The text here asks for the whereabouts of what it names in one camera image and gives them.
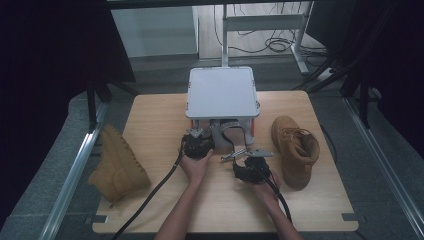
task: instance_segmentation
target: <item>forearm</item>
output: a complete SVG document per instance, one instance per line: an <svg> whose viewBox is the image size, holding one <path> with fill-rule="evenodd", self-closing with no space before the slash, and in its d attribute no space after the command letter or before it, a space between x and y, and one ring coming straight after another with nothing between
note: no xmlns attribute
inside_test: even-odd
<svg viewBox="0 0 424 240"><path fill-rule="evenodd" d="M162 224L155 239L185 239L201 182L190 183Z"/></svg>
<svg viewBox="0 0 424 240"><path fill-rule="evenodd" d="M299 232L294 228L293 224L287 219L281 210L278 201L275 200L264 200L263 201L268 215L271 217L274 223L275 229L280 240L282 239L303 239Z"/></svg>

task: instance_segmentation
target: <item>wooden table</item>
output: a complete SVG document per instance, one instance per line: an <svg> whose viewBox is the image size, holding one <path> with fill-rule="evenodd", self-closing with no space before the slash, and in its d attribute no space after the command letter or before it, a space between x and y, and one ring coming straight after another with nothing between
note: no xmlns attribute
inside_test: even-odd
<svg viewBox="0 0 424 240"><path fill-rule="evenodd" d="M266 158L279 174L282 192L299 231L355 231L357 221L344 221L342 214L353 214L339 173L308 95L303 91L258 92L260 115L255 119L255 143L252 148L274 152ZM175 162L181 137L190 127L185 116L186 94L140 95L134 100L123 136L138 161L146 169L152 186L125 197L110 209L102 199L97 215L106 223L93 223L99 233L116 232L141 206L151 190L165 177ZM272 121L291 116L301 128L317 137L321 153L312 169L308 186L291 190L281 175L281 155L271 140ZM195 208L189 232L274 232L275 228L251 190L234 178L231 162L222 163L215 154L209 163L203 188ZM126 232L157 232L187 186L178 168L158 191Z"/></svg>

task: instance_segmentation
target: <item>boot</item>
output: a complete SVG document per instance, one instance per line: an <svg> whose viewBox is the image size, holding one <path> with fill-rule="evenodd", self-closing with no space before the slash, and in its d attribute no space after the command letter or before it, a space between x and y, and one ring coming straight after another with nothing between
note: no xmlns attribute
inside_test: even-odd
<svg viewBox="0 0 424 240"><path fill-rule="evenodd" d="M279 116L274 120L271 137L281 153L284 181L293 189L305 188L320 152L317 139L289 116Z"/></svg>
<svg viewBox="0 0 424 240"><path fill-rule="evenodd" d="M88 182L96 185L113 207L129 193L149 187L150 179L118 130L107 124L101 132L101 139L100 163Z"/></svg>

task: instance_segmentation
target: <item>person's right hand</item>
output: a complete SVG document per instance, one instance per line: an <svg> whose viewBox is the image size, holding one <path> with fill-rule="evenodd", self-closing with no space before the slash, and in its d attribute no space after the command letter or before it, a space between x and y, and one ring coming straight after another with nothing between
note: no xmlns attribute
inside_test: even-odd
<svg viewBox="0 0 424 240"><path fill-rule="evenodd" d="M278 178L278 175L274 172L271 171L271 175L269 176L269 180L277 185L278 188L280 188L280 180ZM271 202L276 202L278 204L278 198L275 195L274 191L272 190L272 188L264 181L262 183L257 183L257 184L253 184L253 183L246 183L249 185L249 187L252 189L252 191L255 193L256 197L263 203L271 203Z"/></svg>

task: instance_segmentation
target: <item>white wall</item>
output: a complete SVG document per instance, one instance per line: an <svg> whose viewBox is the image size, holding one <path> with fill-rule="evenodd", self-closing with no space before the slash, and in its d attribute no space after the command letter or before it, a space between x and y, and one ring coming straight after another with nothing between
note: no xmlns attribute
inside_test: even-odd
<svg viewBox="0 0 424 240"><path fill-rule="evenodd" d="M128 57L195 54L196 7L112 10Z"/></svg>

